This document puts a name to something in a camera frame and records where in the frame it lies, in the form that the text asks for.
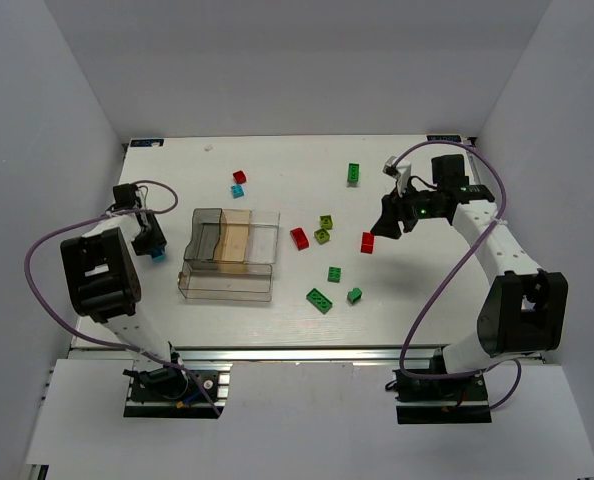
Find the long cyan lego brick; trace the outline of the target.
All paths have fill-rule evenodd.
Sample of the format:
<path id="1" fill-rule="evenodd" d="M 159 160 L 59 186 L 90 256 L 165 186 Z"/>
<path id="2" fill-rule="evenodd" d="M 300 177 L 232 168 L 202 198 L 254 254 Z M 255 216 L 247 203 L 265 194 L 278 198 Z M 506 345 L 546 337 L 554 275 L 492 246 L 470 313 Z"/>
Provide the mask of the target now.
<path id="1" fill-rule="evenodd" d="M 153 262 L 162 262 L 166 259 L 166 251 L 164 248 L 152 249 L 149 255 Z"/>

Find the small cyan lego brick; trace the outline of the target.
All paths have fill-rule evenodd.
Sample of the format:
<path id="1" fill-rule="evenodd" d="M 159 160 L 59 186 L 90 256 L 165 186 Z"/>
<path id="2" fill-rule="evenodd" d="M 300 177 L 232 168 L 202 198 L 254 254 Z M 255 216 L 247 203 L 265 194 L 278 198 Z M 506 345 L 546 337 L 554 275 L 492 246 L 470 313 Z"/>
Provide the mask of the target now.
<path id="1" fill-rule="evenodd" d="M 245 192 L 240 184 L 235 184 L 231 186 L 231 194 L 234 198 L 241 198 L 245 195 Z"/>

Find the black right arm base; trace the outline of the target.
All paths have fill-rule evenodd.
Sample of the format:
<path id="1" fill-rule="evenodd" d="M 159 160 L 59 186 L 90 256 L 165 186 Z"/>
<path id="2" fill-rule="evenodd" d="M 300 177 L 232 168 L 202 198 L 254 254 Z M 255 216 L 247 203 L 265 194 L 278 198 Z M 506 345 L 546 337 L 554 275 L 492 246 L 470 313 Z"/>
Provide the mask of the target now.
<path id="1" fill-rule="evenodd" d="M 385 390 L 395 395 L 400 425 L 459 425 L 492 422 L 481 374 L 442 379 L 442 350 L 411 349 L 400 356 Z"/>

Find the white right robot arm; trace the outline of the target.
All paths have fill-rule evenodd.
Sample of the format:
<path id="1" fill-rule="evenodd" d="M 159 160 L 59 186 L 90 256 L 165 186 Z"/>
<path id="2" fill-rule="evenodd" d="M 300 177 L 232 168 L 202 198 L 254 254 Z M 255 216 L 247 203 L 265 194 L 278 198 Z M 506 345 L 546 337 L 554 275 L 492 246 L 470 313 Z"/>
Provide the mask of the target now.
<path id="1" fill-rule="evenodd" d="M 439 349 L 430 374 L 459 378 L 557 349 L 568 297 L 565 276 L 544 270 L 525 252 L 498 218 L 491 191 L 470 182 L 463 155 L 435 157 L 431 167 L 431 184 L 419 190 L 412 184 L 410 162 L 387 160 L 383 171 L 394 178 L 395 187 L 382 198 L 381 216 L 371 230 L 375 236 L 398 239 L 421 220 L 445 219 L 466 240 L 487 277 L 490 289 L 474 332 Z"/>

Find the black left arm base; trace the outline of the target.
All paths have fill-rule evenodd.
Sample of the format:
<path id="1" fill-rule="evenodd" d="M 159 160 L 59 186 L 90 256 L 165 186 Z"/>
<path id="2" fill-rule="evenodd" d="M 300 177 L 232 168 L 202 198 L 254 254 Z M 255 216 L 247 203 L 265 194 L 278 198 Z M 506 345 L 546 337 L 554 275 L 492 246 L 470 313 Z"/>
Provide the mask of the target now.
<path id="1" fill-rule="evenodd" d="M 134 363 L 122 374 L 128 378 L 125 418 L 217 419 L 223 412 L 219 370 L 189 374 L 155 362 L 150 370 Z"/>

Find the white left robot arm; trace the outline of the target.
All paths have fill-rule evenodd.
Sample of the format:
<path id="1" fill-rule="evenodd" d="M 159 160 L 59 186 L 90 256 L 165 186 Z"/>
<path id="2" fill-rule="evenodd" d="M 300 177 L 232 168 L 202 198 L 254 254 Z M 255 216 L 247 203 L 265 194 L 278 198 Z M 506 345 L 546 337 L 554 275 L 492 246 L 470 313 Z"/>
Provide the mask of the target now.
<path id="1" fill-rule="evenodd" d="M 116 185 L 113 197 L 105 219 L 60 244 L 68 292 L 78 315 L 135 347 L 138 368 L 151 371 L 155 359 L 171 360 L 172 347 L 137 309 L 142 288 L 134 259 L 164 259 L 167 240 L 156 215 L 147 210 L 146 190 L 140 185 Z"/>

